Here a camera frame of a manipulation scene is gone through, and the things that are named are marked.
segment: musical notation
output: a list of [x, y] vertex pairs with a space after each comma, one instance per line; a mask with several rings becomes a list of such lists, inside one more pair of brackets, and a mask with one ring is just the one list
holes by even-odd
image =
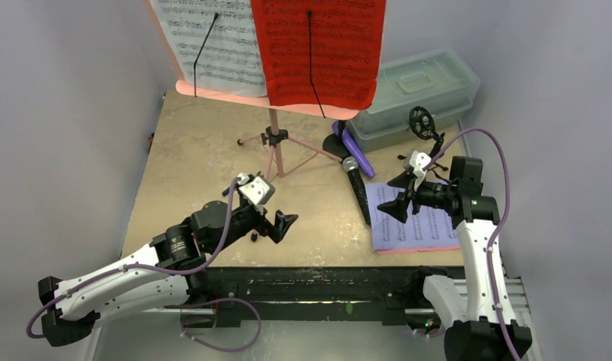
[[250, 1], [150, 0], [184, 80], [193, 84], [193, 64], [220, 13], [195, 70], [199, 87], [241, 96], [265, 96], [266, 83]]
[[271, 104], [316, 104], [319, 95], [323, 104], [367, 108], [385, 8], [385, 0], [253, 1]]

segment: purple tube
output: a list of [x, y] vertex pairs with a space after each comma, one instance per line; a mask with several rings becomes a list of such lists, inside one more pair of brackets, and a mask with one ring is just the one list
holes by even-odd
[[[336, 135], [337, 135], [338, 123], [339, 123], [338, 121], [335, 121], [332, 124], [332, 132], [334, 132]], [[357, 159], [357, 163], [359, 163], [359, 167], [364, 171], [366, 176], [368, 178], [374, 177], [374, 169], [372, 168], [368, 160], [365, 158], [364, 153], [362, 152], [361, 149], [359, 149], [359, 146], [357, 145], [357, 143], [355, 143], [355, 140], [353, 139], [353, 137], [348, 132], [348, 129], [346, 128], [344, 128], [344, 131], [341, 134], [341, 141], [344, 143], [344, 145], [346, 146], [346, 149], [348, 149], [350, 154], [352, 154], [355, 157], [355, 159]]]

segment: white sheet music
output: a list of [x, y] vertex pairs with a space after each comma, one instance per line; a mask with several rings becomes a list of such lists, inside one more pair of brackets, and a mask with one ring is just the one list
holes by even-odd
[[250, 0], [150, 2], [187, 83], [193, 85], [193, 63], [218, 12], [195, 69], [197, 86], [239, 96], [266, 96]]

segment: pink paper edge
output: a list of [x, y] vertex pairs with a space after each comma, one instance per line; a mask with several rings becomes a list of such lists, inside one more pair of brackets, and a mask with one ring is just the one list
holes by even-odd
[[399, 250], [378, 250], [377, 254], [416, 253], [416, 252], [432, 252], [435, 250], [460, 250], [460, 249], [461, 249], [460, 246], [402, 248]]
[[[175, 89], [178, 93], [185, 96], [194, 96], [193, 85], [188, 84], [184, 80], [178, 80], [175, 84]], [[250, 98], [247, 96], [236, 96], [233, 94], [222, 93], [216, 90], [197, 88], [198, 96], [207, 99], [223, 100], [224, 102], [233, 102], [246, 105], [255, 105], [263, 108], [279, 109], [281, 111], [292, 111], [295, 113], [302, 113], [308, 115], [321, 116], [322, 111], [319, 105], [314, 104], [294, 104], [284, 105], [282, 107], [271, 106], [268, 101], [268, 97], [263, 96], [260, 98]], [[359, 113], [356, 109], [338, 108], [331, 105], [323, 105], [324, 114], [326, 117], [330, 117], [337, 120], [348, 120]]]

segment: gray floor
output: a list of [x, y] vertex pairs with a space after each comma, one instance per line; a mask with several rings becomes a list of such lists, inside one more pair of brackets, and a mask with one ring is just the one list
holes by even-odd
[[[407, 327], [378, 322], [265, 321], [259, 340], [240, 353], [220, 353], [180, 337], [177, 314], [138, 314], [103, 328], [95, 361], [186, 360], [445, 360], [443, 337], [414, 337]], [[205, 341], [224, 347], [245, 344], [256, 322], [239, 329], [204, 329]]]

